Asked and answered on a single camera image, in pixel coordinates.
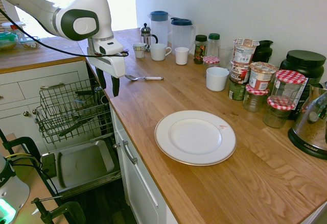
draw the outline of jar with red gingham lid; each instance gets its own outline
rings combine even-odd
[[[271,92],[271,100],[274,103],[290,106],[294,103],[296,95],[306,77],[296,71],[279,70],[276,72],[274,87]]]
[[[252,88],[249,84],[245,86],[245,95],[243,99],[243,108],[256,113],[262,109],[262,106],[267,99],[269,90],[257,90]]]
[[[295,103],[291,105],[280,105],[275,103],[271,96],[267,99],[267,111],[264,117],[264,123],[272,128],[282,128],[290,115],[292,109],[295,108]]]
[[[218,67],[219,58],[214,56],[203,57],[203,76],[206,77],[206,70],[210,67]]]

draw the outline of wire rack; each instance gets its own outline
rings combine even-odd
[[[35,122],[47,143],[90,134],[110,133],[112,120],[103,90],[95,79],[40,91]]]

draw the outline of dishwasher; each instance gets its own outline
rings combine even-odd
[[[70,144],[42,155],[42,170],[63,198],[121,178],[109,101],[96,79],[40,91],[35,122],[45,143]]]

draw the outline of robotic arm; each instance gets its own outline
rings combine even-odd
[[[88,39],[89,62],[112,76],[114,95],[118,94],[119,77],[125,74],[123,46],[114,38],[107,0],[75,0],[66,8],[55,7],[46,0],[7,0],[33,16],[49,33],[69,40]]]

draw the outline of white wall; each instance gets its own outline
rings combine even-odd
[[[327,0],[136,0],[137,26],[150,23],[147,15],[157,10],[190,19],[197,34],[219,33],[221,44],[272,40],[269,62],[276,66],[293,49],[327,57]]]

